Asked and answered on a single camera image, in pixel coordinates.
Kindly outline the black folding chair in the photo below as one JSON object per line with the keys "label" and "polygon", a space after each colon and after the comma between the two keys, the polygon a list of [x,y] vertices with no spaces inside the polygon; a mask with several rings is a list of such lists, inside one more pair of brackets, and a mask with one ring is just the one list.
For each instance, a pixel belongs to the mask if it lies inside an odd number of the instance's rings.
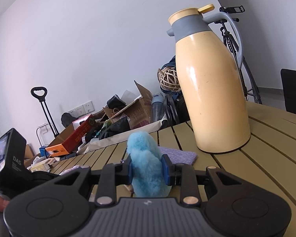
{"label": "black folding chair", "polygon": [[286,111],[296,114],[296,70],[281,69]]}

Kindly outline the blue fluffy toy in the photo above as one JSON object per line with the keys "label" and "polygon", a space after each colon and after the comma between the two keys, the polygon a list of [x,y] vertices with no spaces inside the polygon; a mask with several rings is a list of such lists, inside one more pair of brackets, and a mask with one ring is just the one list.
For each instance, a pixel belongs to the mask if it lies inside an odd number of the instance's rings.
{"label": "blue fluffy toy", "polygon": [[132,161],[132,188],[138,198],[164,198],[171,187],[166,185],[162,153],[147,132],[132,133],[127,140],[127,153]]}

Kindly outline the blue water bottle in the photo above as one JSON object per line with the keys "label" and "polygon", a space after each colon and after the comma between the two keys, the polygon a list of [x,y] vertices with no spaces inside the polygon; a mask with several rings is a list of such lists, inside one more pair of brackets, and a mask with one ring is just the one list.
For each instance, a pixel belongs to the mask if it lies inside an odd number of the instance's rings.
{"label": "blue water bottle", "polygon": [[156,93],[151,102],[151,122],[156,122],[164,117],[164,96],[162,93]]}

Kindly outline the purple fluffy toy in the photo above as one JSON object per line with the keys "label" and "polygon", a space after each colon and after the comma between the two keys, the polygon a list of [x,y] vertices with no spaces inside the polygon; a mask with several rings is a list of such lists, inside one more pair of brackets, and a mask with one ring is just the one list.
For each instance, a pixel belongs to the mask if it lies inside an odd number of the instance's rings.
{"label": "purple fluffy toy", "polygon": [[72,171],[74,171],[74,170],[77,170],[77,169],[79,169],[79,168],[83,168],[83,166],[75,165],[75,166],[73,166],[72,168],[66,169],[66,170],[64,170],[63,172],[61,172],[61,173],[59,174],[59,176],[63,176],[63,175],[65,175],[65,174],[67,174],[67,173],[69,173],[69,172],[72,172]]}

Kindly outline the wicker rattan ball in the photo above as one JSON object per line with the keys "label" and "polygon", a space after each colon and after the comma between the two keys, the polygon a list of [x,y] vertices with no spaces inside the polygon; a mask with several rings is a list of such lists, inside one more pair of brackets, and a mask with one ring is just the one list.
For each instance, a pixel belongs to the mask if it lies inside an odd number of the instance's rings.
{"label": "wicker rattan ball", "polygon": [[162,69],[158,69],[157,78],[161,89],[173,92],[181,90],[175,67],[165,66]]}

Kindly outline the orange red box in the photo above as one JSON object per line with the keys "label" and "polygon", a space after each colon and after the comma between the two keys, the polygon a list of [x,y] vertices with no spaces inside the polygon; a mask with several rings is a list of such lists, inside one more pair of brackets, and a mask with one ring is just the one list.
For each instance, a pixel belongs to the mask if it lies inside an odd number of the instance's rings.
{"label": "orange red box", "polygon": [[45,148],[52,157],[69,155],[82,142],[82,137],[96,124],[93,115],[89,114],[72,122]]}

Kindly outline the open cardboard box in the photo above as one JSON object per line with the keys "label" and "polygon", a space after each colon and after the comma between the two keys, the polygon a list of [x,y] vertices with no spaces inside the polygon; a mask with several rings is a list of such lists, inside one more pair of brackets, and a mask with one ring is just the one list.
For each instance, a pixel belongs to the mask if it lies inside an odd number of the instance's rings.
{"label": "open cardboard box", "polygon": [[133,102],[124,107],[123,109],[114,112],[113,109],[104,107],[103,110],[108,116],[108,121],[115,123],[123,117],[127,117],[130,129],[136,129],[151,123],[151,103],[152,103],[152,93],[137,83],[135,85],[140,93]]}

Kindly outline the yellow thermos jug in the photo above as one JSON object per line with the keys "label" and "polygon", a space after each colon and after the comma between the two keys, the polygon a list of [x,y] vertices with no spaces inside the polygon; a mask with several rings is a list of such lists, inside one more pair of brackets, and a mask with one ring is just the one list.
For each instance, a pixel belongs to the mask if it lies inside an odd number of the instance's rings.
{"label": "yellow thermos jug", "polygon": [[[244,146],[251,132],[238,71],[243,62],[242,38],[227,13],[203,16],[214,8],[208,4],[173,13],[167,34],[175,38],[176,72],[196,144],[203,152],[226,153]],[[236,35],[235,58],[209,27],[222,19]]]}

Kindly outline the purple burlap pouch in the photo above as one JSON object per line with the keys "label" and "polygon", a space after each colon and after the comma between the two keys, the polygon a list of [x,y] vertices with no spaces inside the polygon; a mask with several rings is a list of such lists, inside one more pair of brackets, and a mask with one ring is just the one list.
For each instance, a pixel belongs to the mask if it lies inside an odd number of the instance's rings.
{"label": "purple burlap pouch", "polygon": [[181,151],[172,148],[159,147],[160,152],[166,154],[173,164],[188,164],[193,165],[197,159],[197,154],[191,151]]}

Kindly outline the blue fabric bag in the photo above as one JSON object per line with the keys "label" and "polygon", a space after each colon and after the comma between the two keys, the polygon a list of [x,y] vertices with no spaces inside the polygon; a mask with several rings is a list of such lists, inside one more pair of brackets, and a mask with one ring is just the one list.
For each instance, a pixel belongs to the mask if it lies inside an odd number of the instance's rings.
{"label": "blue fabric bag", "polygon": [[[165,69],[166,67],[173,67],[173,68],[176,68],[175,56],[173,56],[172,59],[171,59],[168,63],[164,64],[164,65],[161,67],[160,70],[162,71],[162,70]],[[174,94],[174,91],[170,91],[170,90],[164,89],[163,87],[160,87],[160,89],[161,89],[161,91],[162,91],[163,93],[165,93],[165,94]]]}

